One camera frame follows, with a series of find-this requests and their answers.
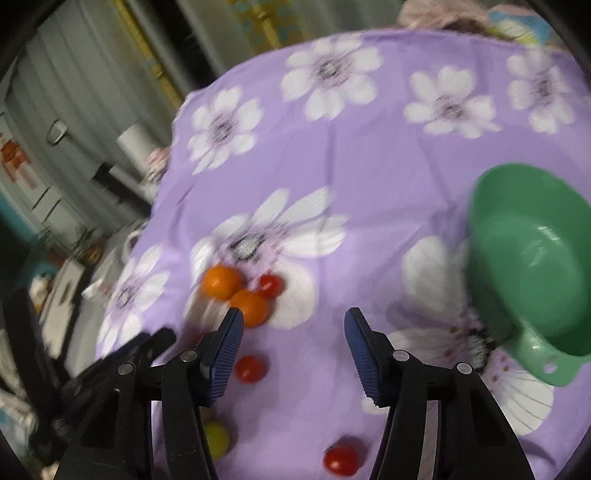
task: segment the floral tablecloth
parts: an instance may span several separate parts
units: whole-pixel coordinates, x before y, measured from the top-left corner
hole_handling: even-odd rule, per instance
[[[476,179],[510,161],[591,199],[588,94],[567,54],[441,32],[338,35],[234,68],[178,113],[98,355],[162,325],[180,335],[176,351],[194,345],[227,308],[197,288],[210,265],[251,284],[271,270],[286,291],[239,353],[269,372],[254,386],[232,379],[217,406],[234,443],[222,480],[329,478],[323,452],[342,436],[365,445],[355,478],[369,476],[385,412],[344,339],[351,306],[425,362],[479,362],[536,478],[553,479],[591,423],[591,369],[553,388],[502,350],[469,355],[486,342],[462,287],[465,211]],[[421,479],[436,417],[429,408]]]

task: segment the metal screw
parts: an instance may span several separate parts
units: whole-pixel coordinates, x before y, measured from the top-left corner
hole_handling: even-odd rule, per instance
[[[119,375],[127,375],[130,374],[134,370],[134,366],[132,364],[121,364],[117,369],[117,373]]]
[[[192,362],[197,358],[197,352],[195,350],[185,350],[181,353],[181,360],[183,362]]]
[[[472,367],[462,362],[461,364],[457,365],[457,371],[459,371],[461,374],[469,375],[472,373]]]
[[[410,358],[410,355],[406,350],[395,350],[392,356],[395,360],[398,360],[399,362],[405,362]]]

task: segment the orange fruit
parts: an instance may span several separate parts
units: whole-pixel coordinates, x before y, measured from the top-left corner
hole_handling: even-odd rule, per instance
[[[208,297],[218,300],[230,300],[242,288],[244,277],[237,268],[216,265],[203,276],[201,288]]]
[[[246,328],[258,327],[269,316],[267,300],[250,290],[237,292],[230,300],[230,307],[236,307],[242,312]]]

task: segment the flower print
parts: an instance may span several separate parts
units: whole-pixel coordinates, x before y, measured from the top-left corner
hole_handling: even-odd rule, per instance
[[[358,34],[337,38],[321,38],[310,48],[295,51],[287,59],[293,68],[281,81],[281,91],[286,101],[312,94],[304,107],[309,121],[323,116],[336,118],[348,101],[366,105],[378,95],[375,82],[366,75],[377,70],[383,60],[376,47],[360,48]]]
[[[395,348],[411,352],[426,364],[452,367],[459,361],[470,363],[515,434],[529,434],[550,414],[554,387],[523,370],[486,334],[466,304],[462,256],[450,252],[436,236],[419,240],[406,253],[402,260],[405,295],[415,310],[438,325],[397,330],[388,339]],[[370,411],[370,406],[365,404],[364,410]]]
[[[492,121],[496,116],[492,97],[469,98],[475,88],[470,70],[443,67],[435,80],[426,72],[415,72],[410,85],[420,101],[406,106],[404,118],[414,124],[428,122],[424,127],[426,133],[447,134],[458,130],[464,138],[475,139],[487,130],[501,130]]]
[[[197,133],[189,141],[191,161],[199,160],[194,175],[206,168],[218,168],[230,157],[249,151],[256,144],[252,130],[259,124],[263,109],[255,98],[238,107],[242,89],[221,90],[210,106],[200,106],[192,116]]]
[[[555,134],[560,124],[574,122],[574,111],[563,96],[570,88],[560,69],[552,65],[541,48],[509,57],[507,69],[518,78],[507,88],[511,106],[514,110],[530,110],[534,131]]]
[[[255,288],[261,275],[271,271],[285,280],[285,290],[275,300],[267,324],[289,330],[308,320],[316,308],[318,286],[309,269],[297,258],[319,258],[334,252],[345,240],[347,217],[326,215],[330,205],[328,188],[303,197],[289,208],[286,189],[276,190],[252,215],[236,215],[193,247],[191,267],[194,290],[186,312],[199,303],[198,282],[212,265],[239,268]],[[198,306],[200,311],[208,308]],[[213,323],[227,311],[208,310]]]
[[[143,312],[164,292],[168,272],[150,275],[160,259],[161,250],[159,246],[151,247],[137,263],[133,258],[127,262],[100,327],[103,356],[111,351],[117,340],[123,345],[141,331]]]

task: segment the teal object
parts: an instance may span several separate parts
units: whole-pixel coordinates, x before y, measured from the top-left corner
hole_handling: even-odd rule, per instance
[[[591,208],[522,164],[480,177],[467,286],[491,336],[532,375],[568,385],[591,360]]]

